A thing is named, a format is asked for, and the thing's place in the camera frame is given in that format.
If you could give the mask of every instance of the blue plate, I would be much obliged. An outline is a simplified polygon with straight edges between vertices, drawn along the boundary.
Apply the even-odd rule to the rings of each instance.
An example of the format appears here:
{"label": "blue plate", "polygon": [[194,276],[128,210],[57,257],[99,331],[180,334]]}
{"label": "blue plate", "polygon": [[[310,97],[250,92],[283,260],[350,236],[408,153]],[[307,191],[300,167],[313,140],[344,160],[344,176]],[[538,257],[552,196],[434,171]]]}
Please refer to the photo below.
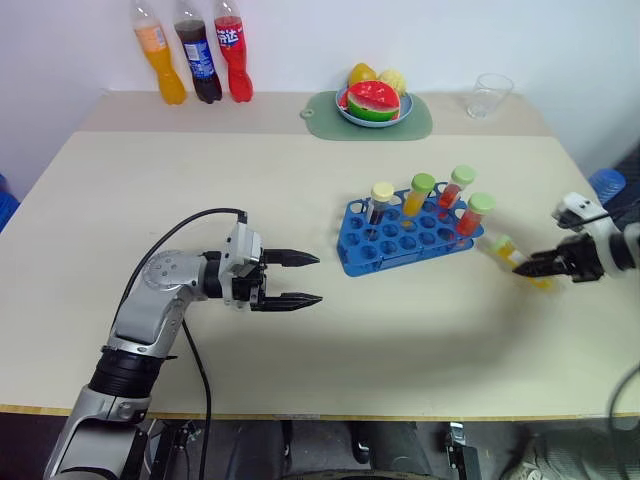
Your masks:
{"label": "blue plate", "polygon": [[413,108],[413,100],[411,99],[411,95],[408,93],[400,97],[400,115],[395,120],[389,120],[388,122],[371,122],[369,120],[362,120],[360,118],[354,117],[347,110],[343,110],[340,108],[340,99],[344,95],[344,92],[347,91],[347,87],[344,87],[336,93],[336,108],[340,112],[340,114],[349,120],[351,123],[355,123],[356,125],[360,125],[361,127],[369,127],[369,128],[383,128],[390,127],[391,125],[395,125],[396,123],[401,122],[411,113],[411,109]]}

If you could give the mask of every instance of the red bottle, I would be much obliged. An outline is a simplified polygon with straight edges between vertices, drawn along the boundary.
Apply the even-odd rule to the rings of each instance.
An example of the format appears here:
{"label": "red bottle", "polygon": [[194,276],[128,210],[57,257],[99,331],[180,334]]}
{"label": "red bottle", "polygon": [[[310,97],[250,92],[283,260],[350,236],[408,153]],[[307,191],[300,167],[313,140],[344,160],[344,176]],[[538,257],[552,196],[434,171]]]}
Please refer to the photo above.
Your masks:
{"label": "red bottle", "polygon": [[233,0],[215,0],[215,26],[222,56],[227,61],[231,96],[236,102],[248,102],[253,97],[253,85],[247,74],[247,44]]}

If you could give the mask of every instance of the test tube rack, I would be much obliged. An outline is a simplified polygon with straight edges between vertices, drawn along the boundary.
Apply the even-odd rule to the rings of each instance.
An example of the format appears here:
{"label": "test tube rack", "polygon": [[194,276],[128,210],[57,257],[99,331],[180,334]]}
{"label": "test tube rack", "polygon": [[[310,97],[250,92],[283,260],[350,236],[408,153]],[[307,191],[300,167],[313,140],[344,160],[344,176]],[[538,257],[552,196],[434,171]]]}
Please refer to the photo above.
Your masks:
{"label": "test tube rack", "polygon": [[369,198],[349,202],[338,237],[338,255],[345,273],[359,277],[473,247],[473,239],[484,229],[479,226],[469,237],[456,231],[456,213],[461,214],[467,204],[458,200],[450,210],[438,207],[438,197],[446,184],[435,185],[415,217],[402,213],[409,190],[395,192],[378,225],[367,221]]}

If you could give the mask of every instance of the white table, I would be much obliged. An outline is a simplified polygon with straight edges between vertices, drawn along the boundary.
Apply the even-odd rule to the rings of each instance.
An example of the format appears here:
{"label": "white table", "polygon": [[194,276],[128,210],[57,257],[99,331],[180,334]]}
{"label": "white table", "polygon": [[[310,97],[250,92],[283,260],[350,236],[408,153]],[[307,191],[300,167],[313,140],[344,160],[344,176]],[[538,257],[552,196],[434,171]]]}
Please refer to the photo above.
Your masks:
{"label": "white table", "polygon": [[[497,198],[489,231],[508,233],[527,251],[554,247],[567,235],[550,217],[557,201],[593,192],[538,114],[513,97],[482,124],[455,110],[455,97],[427,95],[435,128],[424,140],[329,142],[305,134],[294,116],[307,97],[265,94],[250,105],[191,102],[182,110],[145,94],[104,100],[0,235],[0,411],[68,413],[140,256],[182,218],[231,206],[249,212],[265,247],[321,258],[270,268],[270,293],[324,301],[286,314],[235,312],[221,301],[190,308],[216,414],[604,414],[637,361],[638,272],[582,285],[562,279],[565,288],[549,295],[523,287],[476,249],[360,278],[343,273],[336,253],[348,200],[381,179],[398,188],[419,171],[446,179],[459,163],[479,172],[470,191]],[[274,104],[282,122],[269,115]],[[231,119],[221,121],[219,111]],[[232,223],[203,220],[166,247],[217,249]],[[202,387],[183,334],[173,353],[179,359],[163,366],[152,410],[199,416]],[[622,411],[637,411],[639,399],[631,389]]]}

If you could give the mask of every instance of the orange soda bottle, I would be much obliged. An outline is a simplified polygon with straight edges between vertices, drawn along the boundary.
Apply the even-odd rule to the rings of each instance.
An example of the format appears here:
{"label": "orange soda bottle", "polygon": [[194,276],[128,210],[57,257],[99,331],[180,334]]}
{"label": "orange soda bottle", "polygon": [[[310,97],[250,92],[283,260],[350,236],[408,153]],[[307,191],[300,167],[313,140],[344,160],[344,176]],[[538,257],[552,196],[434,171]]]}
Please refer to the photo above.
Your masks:
{"label": "orange soda bottle", "polygon": [[171,64],[171,51],[160,21],[145,0],[131,0],[131,21],[144,55],[158,75],[162,98],[169,105],[181,104],[187,92]]}

